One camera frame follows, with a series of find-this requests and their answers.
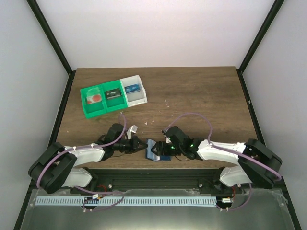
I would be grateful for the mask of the blue card holder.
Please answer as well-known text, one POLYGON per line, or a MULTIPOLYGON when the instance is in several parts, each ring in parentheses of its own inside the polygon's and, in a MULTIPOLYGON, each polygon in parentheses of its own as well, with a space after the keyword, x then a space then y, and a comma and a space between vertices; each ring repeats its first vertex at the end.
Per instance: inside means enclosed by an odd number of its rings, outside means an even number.
POLYGON ((152 139, 147 139, 146 143, 148 145, 148 147, 145 150, 145 158, 154 162, 158 162, 158 161, 171 161, 171 157, 170 156, 157 156, 155 153, 152 152, 152 147, 154 146, 154 144, 156 143, 156 141, 152 140, 152 139))

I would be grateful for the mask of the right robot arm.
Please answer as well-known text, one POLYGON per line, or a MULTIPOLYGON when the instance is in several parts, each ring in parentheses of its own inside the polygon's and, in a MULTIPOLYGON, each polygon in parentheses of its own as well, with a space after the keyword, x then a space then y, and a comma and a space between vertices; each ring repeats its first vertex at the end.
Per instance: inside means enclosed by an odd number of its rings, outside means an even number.
POLYGON ((153 161, 183 155, 190 160, 232 163, 233 167, 223 168, 218 176, 218 180, 227 187, 253 183, 271 189, 275 181, 281 179, 281 158, 256 139, 231 144, 209 142, 202 138, 186 138, 183 141, 167 138, 158 142, 148 139, 147 144, 146 157, 153 161))

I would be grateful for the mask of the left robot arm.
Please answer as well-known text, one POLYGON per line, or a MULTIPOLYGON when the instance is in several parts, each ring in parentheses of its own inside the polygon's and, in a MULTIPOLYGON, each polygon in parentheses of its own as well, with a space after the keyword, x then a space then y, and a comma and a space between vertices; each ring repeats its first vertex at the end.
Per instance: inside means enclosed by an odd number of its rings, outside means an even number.
POLYGON ((114 123, 96 142, 79 147, 63 146, 55 142, 32 164, 29 176, 39 189, 52 194, 63 187, 87 187, 94 174, 82 168, 83 164, 102 162, 114 152, 133 154, 144 150, 148 144, 136 136, 137 127, 114 123))

